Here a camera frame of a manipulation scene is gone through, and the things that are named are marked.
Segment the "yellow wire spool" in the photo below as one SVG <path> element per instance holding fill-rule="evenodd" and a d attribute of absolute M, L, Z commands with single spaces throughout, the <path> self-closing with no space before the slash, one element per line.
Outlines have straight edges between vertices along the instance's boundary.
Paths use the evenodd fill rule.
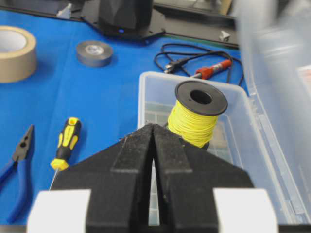
<path fill-rule="evenodd" d="M 228 103 L 217 88 L 198 81 L 180 83 L 175 90 L 176 105 L 168 119 L 168 129 L 197 147 L 204 147 L 213 135 L 218 115 Z"/>

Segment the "black spool flange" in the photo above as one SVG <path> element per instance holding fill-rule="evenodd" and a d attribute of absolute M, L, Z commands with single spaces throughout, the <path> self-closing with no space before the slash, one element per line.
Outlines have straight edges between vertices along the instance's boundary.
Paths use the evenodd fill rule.
<path fill-rule="evenodd" d="M 218 116 L 228 107 L 223 93 L 216 87 L 203 82 L 182 82 L 177 85 L 175 94 L 184 107 L 200 115 Z"/>

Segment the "plastic box lid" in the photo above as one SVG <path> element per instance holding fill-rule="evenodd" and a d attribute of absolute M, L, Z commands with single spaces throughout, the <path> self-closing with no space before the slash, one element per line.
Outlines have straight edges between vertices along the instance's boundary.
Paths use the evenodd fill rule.
<path fill-rule="evenodd" d="M 275 1 L 239 4 L 252 112 L 288 204 L 311 223 L 311 6 L 291 5 L 275 23 Z"/>

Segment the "masking tape roll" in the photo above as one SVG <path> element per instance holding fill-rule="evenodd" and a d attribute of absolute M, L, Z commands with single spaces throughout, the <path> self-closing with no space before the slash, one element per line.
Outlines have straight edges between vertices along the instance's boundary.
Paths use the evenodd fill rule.
<path fill-rule="evenodd" d="M 0 83 L 23 80 L 36 69 L 36 40 L 26 30 L 0 26 Z"/>

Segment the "yellow wire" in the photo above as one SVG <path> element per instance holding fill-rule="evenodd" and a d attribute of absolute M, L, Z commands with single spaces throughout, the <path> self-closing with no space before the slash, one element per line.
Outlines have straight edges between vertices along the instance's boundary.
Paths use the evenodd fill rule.
<path fill-rule="evenodd" d="M 185 108 L 178 100 L 168 119 L 168 128 L 184 140 L 202 148 L 213 136 L 218 116 L 205 116 Z"/>

